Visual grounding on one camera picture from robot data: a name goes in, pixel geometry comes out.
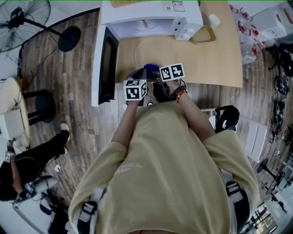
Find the person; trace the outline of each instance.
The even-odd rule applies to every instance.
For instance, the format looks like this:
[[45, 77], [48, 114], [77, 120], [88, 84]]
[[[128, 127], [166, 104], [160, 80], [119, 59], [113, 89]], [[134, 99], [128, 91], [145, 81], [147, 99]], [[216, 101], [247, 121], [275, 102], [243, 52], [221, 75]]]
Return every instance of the person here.
[[69, 128], [61, 124], [61, 132], [48, 142], [15, 156], [12, 143], [8, 145], [10, 163], [3, 162], [0, 168], [0, 200], [15, 200], [19, 195], [25, 198], [25, 184], [35, 181], [41, 176], [50, 159], [67, 153], [64, 147], [69, 140]]
[[[97, 234], [229, 234], [231, 211], [220, 169], [250, 192], [251, 209], [244, 209], [252, 213], [257, 207], [256, 177], [236, 133], [215, 134], [180, 84], [167, 85], [176, 102], [136, 113], [138, 101], [130, 101], [111, 143], [81, 179], [69, 208], [77, 233], [86, 228], [95, 207], [87, 202], [94, 199]], [[93, 191], [103, 187], [99, 200]]]

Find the red bracelet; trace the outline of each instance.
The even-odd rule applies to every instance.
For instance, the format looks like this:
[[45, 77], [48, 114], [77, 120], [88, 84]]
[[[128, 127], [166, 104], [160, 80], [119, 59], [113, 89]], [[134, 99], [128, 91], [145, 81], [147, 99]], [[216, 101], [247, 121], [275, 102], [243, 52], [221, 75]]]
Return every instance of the red bracelet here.
[[187, 93], [186, 90], [182, 90], [176, 97], [176, 102], [179, 103], [179, 99], [181, 98], [182, 94]]

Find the microwave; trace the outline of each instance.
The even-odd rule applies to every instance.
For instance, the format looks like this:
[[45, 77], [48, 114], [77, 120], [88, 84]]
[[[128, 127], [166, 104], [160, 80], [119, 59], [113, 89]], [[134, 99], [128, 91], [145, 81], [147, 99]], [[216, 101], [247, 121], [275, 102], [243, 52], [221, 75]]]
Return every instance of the microwave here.
[[146, 1], [113, 7], [102, 1], [92, 71], [92, 106], [114, 98], [119, 41], [173, 35], [189, 41], [203, 26], [197, 1]]

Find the beige t-shirt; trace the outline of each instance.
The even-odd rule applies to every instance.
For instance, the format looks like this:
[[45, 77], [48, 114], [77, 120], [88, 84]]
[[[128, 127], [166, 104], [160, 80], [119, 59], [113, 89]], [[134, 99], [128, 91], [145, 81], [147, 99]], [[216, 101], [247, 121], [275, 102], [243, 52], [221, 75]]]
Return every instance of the beige t-shirt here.
[[229, 234], [227, 194], [218, 168], [251, 191], [255, 208], [256, 178], [234, 131], [202, 143], [177, 103], [149, 106], [137, 114], [128, 152], [111, 142], [85, 173], [70, 205], [70, 221], [93, 188], [107, 184], [98, 205], [97, 234], [147, 229]]

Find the microwave door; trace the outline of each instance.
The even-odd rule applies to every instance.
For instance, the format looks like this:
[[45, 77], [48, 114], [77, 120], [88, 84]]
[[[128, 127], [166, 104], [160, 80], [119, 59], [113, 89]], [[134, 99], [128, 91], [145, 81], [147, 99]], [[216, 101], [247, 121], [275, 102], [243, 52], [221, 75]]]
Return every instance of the microwave door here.
[[114, 99], [119, 41], [104, 25], [98, 30], [92, 71], [92, 106]]

